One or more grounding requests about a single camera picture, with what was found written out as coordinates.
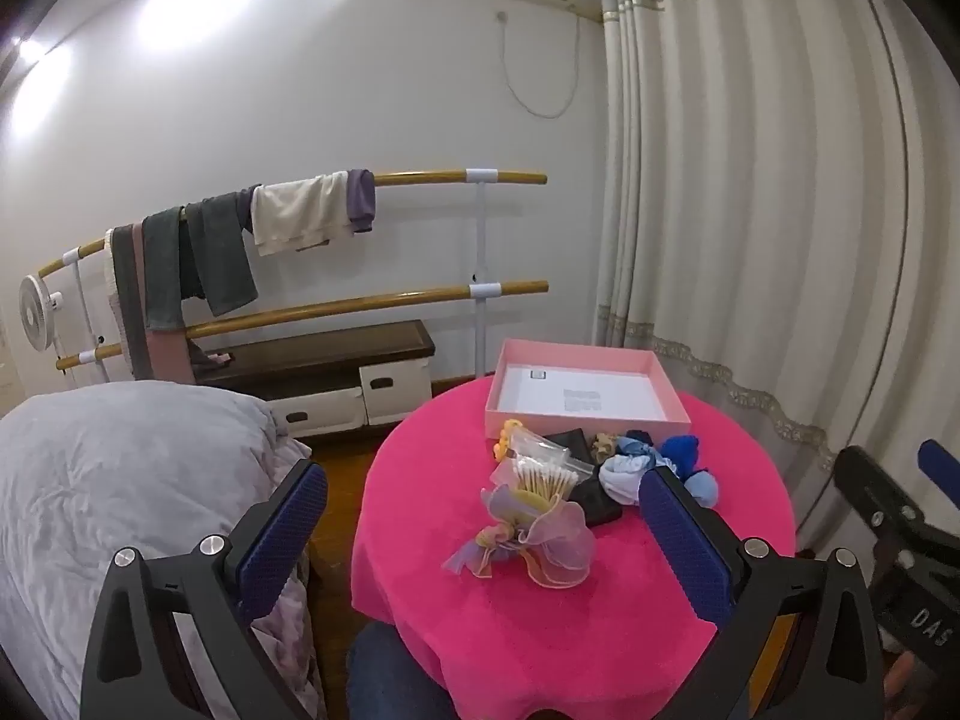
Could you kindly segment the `person's right hand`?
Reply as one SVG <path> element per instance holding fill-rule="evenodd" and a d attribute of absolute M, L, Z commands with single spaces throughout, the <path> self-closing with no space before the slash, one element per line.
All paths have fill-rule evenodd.
<path fill-rule="evenodd" d="M 892 720 L 932 718 L 955 720 L 958 708 L 958 665 L 936 673 L 905 650 L 884 676 L 884 717 Z"/>

